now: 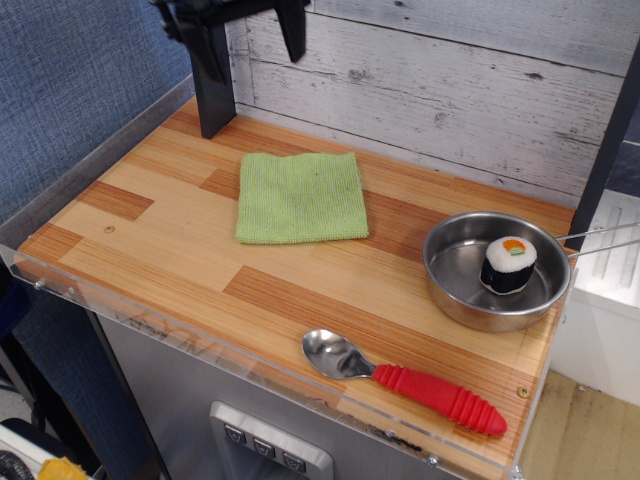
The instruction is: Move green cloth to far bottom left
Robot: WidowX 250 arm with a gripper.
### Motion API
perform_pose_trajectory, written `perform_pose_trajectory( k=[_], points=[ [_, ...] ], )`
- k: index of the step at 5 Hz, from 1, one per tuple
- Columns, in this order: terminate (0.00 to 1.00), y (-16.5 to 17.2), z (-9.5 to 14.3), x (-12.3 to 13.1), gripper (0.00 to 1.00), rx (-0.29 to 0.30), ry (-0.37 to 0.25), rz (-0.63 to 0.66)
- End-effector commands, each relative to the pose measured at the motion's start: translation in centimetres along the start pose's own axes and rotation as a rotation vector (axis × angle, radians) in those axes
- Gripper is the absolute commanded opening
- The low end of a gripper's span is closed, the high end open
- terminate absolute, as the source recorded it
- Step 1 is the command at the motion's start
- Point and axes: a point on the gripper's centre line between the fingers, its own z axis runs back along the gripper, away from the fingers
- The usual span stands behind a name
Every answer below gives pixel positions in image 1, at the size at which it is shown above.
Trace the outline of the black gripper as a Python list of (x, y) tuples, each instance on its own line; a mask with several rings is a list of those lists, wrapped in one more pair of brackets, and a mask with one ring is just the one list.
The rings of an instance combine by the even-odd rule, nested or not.
[(227, 84), (218, 43), (224, 38), (221, 24), (275, 10), (292, 63), (306, 53), (306, 11), (303, 0), (277, 1), (150, 1), (161, 15), (171, 39), (184, 40), (196, 63), (215, 83)]

